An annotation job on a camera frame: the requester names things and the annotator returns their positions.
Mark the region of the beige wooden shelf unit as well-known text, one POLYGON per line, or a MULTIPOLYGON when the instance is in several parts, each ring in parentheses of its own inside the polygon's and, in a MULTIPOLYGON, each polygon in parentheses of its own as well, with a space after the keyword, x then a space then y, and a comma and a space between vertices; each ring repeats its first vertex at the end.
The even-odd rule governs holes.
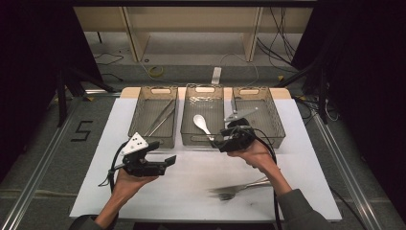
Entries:
POLYGON ((133 59, 142 59, 152 33, 241 33, 245 58, 254 58, 260 33, 305 31, 311 8, 288 7, 75 7, 86 32, 125 32, 133 59))

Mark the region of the metal fork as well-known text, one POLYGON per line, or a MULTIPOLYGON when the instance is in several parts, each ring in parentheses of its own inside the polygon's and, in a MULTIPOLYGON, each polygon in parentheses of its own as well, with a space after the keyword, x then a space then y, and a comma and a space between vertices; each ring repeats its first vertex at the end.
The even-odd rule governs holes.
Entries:
POLYGON ((217 197, 220 200, 230 200, 230 199, 233 199, 238 193, 236 193, 236 194, 218 194, 217 197))
POLYGON ((258 181, 248 183, 248 184, 211 189, 211 192, 216 193, 216 194, 236 194, 239 191, 242 191, 244 189, 248 189, 251 187, 270 186, 270 185, 271 185, 271 182, 269 181, 269 179, 264 177, 258 181))

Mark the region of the transparent grey plastic bin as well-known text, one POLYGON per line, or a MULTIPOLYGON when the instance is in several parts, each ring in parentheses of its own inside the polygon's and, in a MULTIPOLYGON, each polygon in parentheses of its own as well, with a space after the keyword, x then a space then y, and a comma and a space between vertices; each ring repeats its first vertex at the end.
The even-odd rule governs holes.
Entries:
POLYGON ((187 85, 180 129, 184 146, 209 146, 217 133, 225 127, 223 119, 224 90, 221 85, 187 85), (194 123, 195 115, 201 115, 205 119, 208 132, 194 123))
POLYGON ((285 131, 268 87, 234 87, 233 109, 236 111, 252 110, 245 115, 256 134, 263 141, 269 141, 274 149, 278 149, 285 138, 285 131))
POLYGON ((175 140, 177 103, 178 88, 176 86, 143 86, 137 99, 127 135, 132 137, 138 132, 149 143, 159 141, 162 149, 172 149, 175 140), (149 126, 171 99, 174 99, 173 103, 165 111, 156 126, 164 120, 172 109, 175 108, 175 111, 152 136, 145 136, 144 134, 149 126))

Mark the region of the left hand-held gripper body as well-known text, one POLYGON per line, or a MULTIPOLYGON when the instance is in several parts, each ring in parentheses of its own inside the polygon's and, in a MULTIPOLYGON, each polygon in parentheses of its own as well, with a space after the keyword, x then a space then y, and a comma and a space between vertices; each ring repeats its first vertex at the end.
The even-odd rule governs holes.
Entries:
POLYGON ((138 132, 129 138, 128 142, 121 150, 123 156, 124 170, 137 177, 164 175, 166 163, 151 162, 146 160, 149 153, 147 151, 149 142, 138 132))

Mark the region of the white spoon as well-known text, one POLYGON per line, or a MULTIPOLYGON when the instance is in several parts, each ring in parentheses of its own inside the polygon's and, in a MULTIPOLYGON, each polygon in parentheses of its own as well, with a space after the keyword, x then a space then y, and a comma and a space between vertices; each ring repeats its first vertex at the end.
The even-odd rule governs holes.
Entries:
POLYGON ((204 119, 204 117, 202 115, 200 115, 200 114, 194 115, 193 122, 197 127, 199 127, 201 130, 204 131, 204 133, 207 135, 207 137, 210 141, 214 140, 213 135, 209 132, 209 130, 207 128, 206 120, 204 119))

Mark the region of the person's right hand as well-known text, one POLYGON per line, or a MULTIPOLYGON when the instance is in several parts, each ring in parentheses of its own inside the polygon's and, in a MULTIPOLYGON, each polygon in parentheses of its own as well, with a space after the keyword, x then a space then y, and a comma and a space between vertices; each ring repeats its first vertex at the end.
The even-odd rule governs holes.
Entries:
POLYGON ((266 175, 275 175, 279 171, 270 151, 258 140, 255 140, 247 149, 231 151, 227 155, 242 158, 248 165, 266 175))

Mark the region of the yellow tape roll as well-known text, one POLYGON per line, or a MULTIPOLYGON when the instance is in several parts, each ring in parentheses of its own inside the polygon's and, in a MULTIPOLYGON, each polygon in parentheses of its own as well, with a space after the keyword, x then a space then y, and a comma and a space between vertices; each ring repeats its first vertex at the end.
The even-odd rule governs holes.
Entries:
POLYGON ((152 66, 148 69, 148 73, 151 77, 157 78, 163 75, 164 68, 162 66, 152 66))

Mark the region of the person's left hand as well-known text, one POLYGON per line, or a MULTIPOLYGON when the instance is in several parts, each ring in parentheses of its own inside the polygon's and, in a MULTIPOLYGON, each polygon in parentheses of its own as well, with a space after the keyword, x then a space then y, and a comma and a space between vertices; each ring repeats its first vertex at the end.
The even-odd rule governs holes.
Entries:
POLYGON ((157 176, 137 177, 129 175, 125 170, 119 169, 112 197, 120 201, 128 201, 143 186, 157 179, 157 176))

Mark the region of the aluminium floor rail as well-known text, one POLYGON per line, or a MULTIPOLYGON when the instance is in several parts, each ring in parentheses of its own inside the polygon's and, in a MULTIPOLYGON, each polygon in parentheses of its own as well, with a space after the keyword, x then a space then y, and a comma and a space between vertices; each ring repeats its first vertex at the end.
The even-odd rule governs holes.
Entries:
POLYGON ((382 226, 379 223, 372 206, 361 189, 360 184, 356 180, 349 163, 346 161, 343 153, 341 152, 328 125, 325 125, 323 120, 316 113, 313 113, 313 119, 327 144, 328 150, 346 184, 346 187, 366 229, 382 230, 382 226))
POLYGON ((80 103, 81 98, 74 98, 70 102, 67 117, 53 133, 51 141, 41 154, 41 158, 35 165, 29 180, 16 197, 16 201, 12 205, 7 217, 5 218, 5 221, 0 225, 1 230, 16 230, 18 228, 18 225, 27 212, 28 207, 34 198, 34 194, 37 191, 37 188, 40 185, 46 171, 48 170, 69 125, 72 123, 72 117, 74 116, 80 103))

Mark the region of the metal chopstick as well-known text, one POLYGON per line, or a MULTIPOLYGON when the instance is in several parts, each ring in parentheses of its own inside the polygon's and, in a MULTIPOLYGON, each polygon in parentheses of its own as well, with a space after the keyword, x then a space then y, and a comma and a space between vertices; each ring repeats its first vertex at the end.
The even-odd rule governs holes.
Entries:
POLYGON ((174 99, 169 100, 169 102, 165 105, 165 107, 158 114, 156 119, 149 126, 149 128, 147 129, 147 131, 144 134, 145 136, 147 136, 149 133, 151 133, 152 129, 156 126, 156 124, 159 122, 160 118, 164 115, 165 111, 170 107, 170 105, 173 103, 173 101, 174 101, 174 99))
POLYGON ((160 126, 171 116, 171 114, 172 114, 174 111, 175 111, 175 108, 172 109, 172 110, 170 111, 170 113, 164 118, 164 120, 161 121, 161 122, 151 131, 151 133, 148 135, 148 137, 152 136, 152 135, 155 133, 155 131, 160 128, 160 126))

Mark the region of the black metal stand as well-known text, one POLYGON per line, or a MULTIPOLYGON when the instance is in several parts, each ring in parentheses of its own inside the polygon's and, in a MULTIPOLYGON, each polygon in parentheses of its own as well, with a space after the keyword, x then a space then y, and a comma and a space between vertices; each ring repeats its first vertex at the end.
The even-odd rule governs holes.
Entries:
POLYGON ((91 75, 77 69, 77 68, 65 68, 59 72, 56 76, 56 92, 58 98, 58 127, 61 127, 67 119, 67 103, 65 89, 68 89, 74 97, 82 97, 85 94, 85 89, 81 85, 82 81, 89 81, 98 88, 109 92, 115 93, 116 90, 102 80, 98 80, 91 75))
POLYGON ((275 85, 275 88, 283 88, 298 81, 300 78, 306 77, 303 91, 305 93, 313 92, 318 88, 318 109, 317 112, 323 123, 327 124, 327 72, 326 67, 320 61, 313 61, 309 66, 294 74, 287 80, 283 80, 275 85))

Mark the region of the metal table knife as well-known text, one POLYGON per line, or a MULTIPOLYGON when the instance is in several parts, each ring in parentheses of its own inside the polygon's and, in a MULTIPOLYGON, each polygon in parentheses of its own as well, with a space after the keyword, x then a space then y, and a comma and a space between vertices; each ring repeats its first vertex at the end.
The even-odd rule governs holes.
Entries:
POLYGON ((230 123, 233 121, 237 121, 242 119, 250 114, 255 113, 258 110, 257 107, 251 109, 241 109, 241 110, 234 110, 229 116, 224 118, 225 123, 230 123))

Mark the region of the black curtain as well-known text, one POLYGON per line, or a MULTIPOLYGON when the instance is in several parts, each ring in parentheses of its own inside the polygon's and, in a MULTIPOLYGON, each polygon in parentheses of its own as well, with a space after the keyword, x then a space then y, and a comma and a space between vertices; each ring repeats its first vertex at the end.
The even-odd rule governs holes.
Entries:
POLYGON ((310 64, 338 24, 328 94, 406 223, 406 0, 317 0, 293 65, 310 64))
POLYGON ((0 0, 0 181, 32 137, 58 76, 102 76, 66 0, 0 0))

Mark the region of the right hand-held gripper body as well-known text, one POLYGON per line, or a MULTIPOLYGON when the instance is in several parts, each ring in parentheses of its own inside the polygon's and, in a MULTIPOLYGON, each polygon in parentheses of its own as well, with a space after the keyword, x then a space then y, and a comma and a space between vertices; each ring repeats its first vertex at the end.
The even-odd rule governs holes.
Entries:
POLYGON ((212 146, 220 152, 246 150, 255 139, 255 131, 250 126, 231 126, 214 136, 212 146))

